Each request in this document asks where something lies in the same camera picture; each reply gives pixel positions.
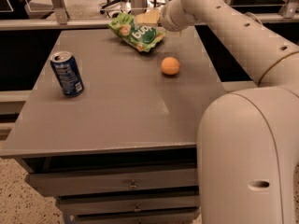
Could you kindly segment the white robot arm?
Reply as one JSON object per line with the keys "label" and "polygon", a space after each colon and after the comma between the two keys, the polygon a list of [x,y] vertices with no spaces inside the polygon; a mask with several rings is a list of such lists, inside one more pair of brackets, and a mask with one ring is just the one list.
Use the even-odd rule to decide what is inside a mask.
{"label": "white robot arm", "polygon": [[199,22],[256,84],[218,98],[201,119],[203,224],[296,224],[298,47],[224,0],[172,0],[157,19],[171,32]]}

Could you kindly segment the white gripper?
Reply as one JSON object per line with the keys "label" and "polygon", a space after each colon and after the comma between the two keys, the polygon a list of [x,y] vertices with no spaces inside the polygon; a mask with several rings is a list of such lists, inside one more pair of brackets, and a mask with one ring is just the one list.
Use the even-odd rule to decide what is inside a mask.
{"label": "white gripper", "polygon": [[160,24],[167,31],[179,32],[190,24],[190,14],[184,0],[171,0],[161,10],[153,9],[135,16],[136,24],[157,25]]}

